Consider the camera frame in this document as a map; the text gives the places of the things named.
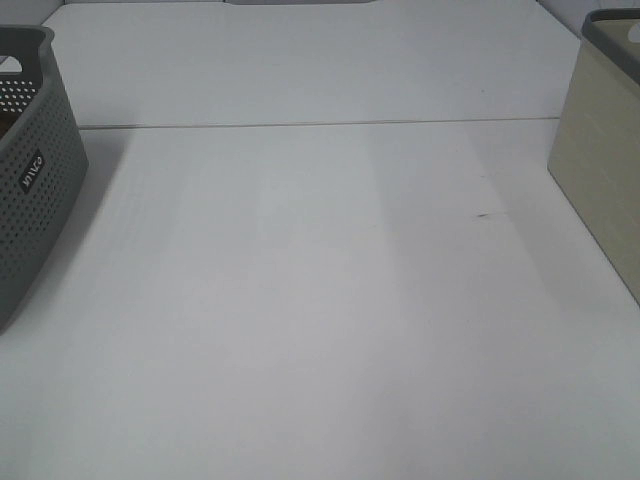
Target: white wall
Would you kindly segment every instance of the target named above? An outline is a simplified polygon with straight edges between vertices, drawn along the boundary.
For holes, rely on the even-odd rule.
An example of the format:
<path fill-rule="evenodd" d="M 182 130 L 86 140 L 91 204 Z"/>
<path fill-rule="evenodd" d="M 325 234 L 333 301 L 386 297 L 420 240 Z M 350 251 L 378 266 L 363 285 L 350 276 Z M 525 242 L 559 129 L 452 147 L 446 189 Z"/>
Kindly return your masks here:
<path fill-rule="evenodd" d="M 65 3 L 222 2 L 223 0 L 67 0 Z"/>
<path fill-rule="evenodd" d="M 40 24 L 63 0 L 0 0 L 0 24 Z"/>

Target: gray plastic basket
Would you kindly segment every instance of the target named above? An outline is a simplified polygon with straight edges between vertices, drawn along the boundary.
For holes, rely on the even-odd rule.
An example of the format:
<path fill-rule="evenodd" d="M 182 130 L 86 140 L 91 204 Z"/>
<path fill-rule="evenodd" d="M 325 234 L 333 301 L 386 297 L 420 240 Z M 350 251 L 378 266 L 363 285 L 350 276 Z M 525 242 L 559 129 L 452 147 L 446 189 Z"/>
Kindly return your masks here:
<path fill-rule="evenodd" d="M 0 26 L 0 332 L 38 274 L 78 195 L 87 157 L 44 27 Z"/>

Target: basket rim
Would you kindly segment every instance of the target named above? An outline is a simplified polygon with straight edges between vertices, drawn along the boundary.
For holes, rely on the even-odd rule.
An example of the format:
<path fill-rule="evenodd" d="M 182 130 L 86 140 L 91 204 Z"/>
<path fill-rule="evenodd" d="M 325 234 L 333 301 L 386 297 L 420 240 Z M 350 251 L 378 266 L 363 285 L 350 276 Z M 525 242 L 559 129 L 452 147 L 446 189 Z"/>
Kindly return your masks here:
<path fill-rule="evenodd" d="M 604 53 L 618 68 L 640 85 L 640 60 L 601 31 L 596 24 L 603 20 L 640 21 L 640 8 L 609 8 L 590 12 L 582 25 L 582 36 Z"/>
<path fill-rule="evenodd" d="M 27 108 L 22 112 L 13 125 L 7 130 L 7 132 L 0 138 L 0 155 L 4 150 L 13 143 L 16 137 L 18 137 L 24 128 L 29 124 L 31 118 L 37 112 L 44 103 L 45 99 L 49 95 L 53 88 L 52 75 L 55 74 L 51 68 L 51 63 L 47 61 L 50 55 L 53 54 L 51 48 L 51 42 L 55 33 L 48 27 L 40 25 L 0 25 L 0 31 L 2 30 L 23 30 L 31 32 L 42 33 L 42 40 L 38 45 L 38 60 L 40 63 L 40 71 L 42 73 L 42 85 L 36 93 L 33 100 L 27 105 Z"/>

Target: perforated basket side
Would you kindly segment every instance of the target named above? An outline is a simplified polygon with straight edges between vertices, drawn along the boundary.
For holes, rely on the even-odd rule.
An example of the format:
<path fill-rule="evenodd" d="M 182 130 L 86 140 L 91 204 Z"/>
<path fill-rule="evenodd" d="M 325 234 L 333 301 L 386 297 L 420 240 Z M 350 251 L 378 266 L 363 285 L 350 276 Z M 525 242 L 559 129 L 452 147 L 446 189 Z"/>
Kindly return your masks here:
<path fill-rule="evenodd" d="M 37 45 L 43 69 L 31 64 L 21 76 L 0 75 L 0 111 L 16 115 L 0 139 L 0 331 L 53 247 L 87 168 L 52 34 L 35 33 L 45 38 Z"/>

